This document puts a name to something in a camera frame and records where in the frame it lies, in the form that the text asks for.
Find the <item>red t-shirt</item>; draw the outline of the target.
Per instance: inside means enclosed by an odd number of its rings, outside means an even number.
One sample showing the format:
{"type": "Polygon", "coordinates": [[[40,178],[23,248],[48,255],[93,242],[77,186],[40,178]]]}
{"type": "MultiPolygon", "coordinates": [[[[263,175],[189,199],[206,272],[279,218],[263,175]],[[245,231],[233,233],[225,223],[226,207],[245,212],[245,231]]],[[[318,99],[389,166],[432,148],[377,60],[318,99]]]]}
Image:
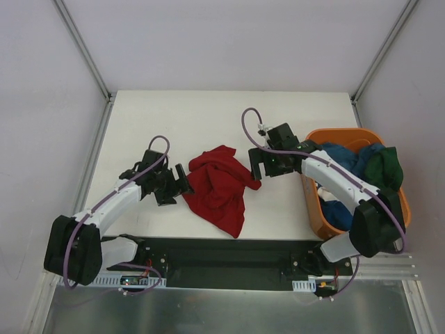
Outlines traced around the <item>red t-shirt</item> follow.
{"type": "Polygon", "coordinates": [[[261,187],[236,158],[236,149],[220,145],[188,163],[187,179],[194,190],[183,198],[190,210],[233,238],[245,221],[244,191],[261,187]]]}

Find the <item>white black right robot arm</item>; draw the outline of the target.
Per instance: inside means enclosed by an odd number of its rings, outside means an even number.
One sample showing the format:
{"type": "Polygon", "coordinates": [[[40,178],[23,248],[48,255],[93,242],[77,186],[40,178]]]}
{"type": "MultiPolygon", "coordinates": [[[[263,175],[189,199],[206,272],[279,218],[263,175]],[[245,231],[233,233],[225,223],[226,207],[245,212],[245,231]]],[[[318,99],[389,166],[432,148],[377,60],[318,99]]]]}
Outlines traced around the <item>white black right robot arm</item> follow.
{"type": "Polygon", "coordinates": [[[297,172],[313,179],[332,193],[350,212],[349,230],[310,250],[301,266],[311,265],[320,274],[336,269],[347,257],[371,258],[389,252],[396,241],[405,242],[405,224],[399,196],[392,190],[379,189],[338,164],[323,147],[311,140],[300,142],[288,124],[266,127],[258,124],[263,145],[249,151],[252,176],[260,180],[297,172]]]}

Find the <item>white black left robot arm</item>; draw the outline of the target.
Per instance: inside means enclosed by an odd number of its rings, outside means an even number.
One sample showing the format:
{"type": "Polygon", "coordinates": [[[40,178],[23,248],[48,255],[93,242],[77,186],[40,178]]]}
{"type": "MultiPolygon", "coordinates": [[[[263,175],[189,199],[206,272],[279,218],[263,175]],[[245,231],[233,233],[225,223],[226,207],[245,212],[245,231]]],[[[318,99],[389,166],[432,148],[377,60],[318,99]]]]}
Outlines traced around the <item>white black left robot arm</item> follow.
{"type": "Polygon", "coordinates": [[[159,206],[176,204],[177,196],[193,192],[184,168],[168,165],[164,153],[146,150],[141,161],[119,175],[113,188],[92,208],[74,216],[57,217],[44,256],[46,271],[59,275],[69,288],[89,285],[99,272],[123,263],[141,270],[147,262],[142,239],[121,234],[102,238],[131,207],[154,195],[159,206]]]}

